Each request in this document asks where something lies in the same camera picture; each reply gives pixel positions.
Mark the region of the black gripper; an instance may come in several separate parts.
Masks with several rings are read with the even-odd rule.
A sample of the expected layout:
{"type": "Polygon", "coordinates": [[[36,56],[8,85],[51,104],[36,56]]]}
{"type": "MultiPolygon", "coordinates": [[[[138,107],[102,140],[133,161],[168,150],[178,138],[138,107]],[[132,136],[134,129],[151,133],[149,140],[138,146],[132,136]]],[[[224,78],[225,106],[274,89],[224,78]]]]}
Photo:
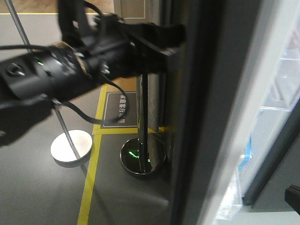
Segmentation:
{"type": "Polygon", "coordinates": [[[86,80],[156,74],[167,70],[167,55],[177,55],[185,26],[125,23],[85,0],[59,0],[61,59],[72,76],[86,80]]]}

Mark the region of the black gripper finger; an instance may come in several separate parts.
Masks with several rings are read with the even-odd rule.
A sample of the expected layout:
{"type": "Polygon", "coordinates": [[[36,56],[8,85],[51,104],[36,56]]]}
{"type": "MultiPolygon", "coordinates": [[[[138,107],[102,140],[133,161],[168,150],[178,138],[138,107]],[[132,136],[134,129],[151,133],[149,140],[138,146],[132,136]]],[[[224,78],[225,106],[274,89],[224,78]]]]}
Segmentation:
{"type": "Polygon", "coordinates": [[[300,187],[290,185],[285,190],[285,201],[294,209],[295,212],[300,214],[300,187]]]}

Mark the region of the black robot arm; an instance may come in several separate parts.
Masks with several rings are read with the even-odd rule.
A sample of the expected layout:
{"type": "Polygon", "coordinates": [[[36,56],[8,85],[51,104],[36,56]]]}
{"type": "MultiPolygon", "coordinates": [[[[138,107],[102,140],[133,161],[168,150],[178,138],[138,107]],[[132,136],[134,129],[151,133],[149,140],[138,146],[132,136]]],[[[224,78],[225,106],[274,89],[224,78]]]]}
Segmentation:
{"type": "Polygon", "coordinates": [[[86,115],[71,100],[116,78],[171,73],[178,69],[182,24],[128,24],[104,14],[84,0],[58,1],[61,42],[50,45],[5,45],[2,50],[27,49],[0,64],[0,144],[7,146],[51,115],[55,103],[74,110],[92,124],[110,120],[86,115]]]}

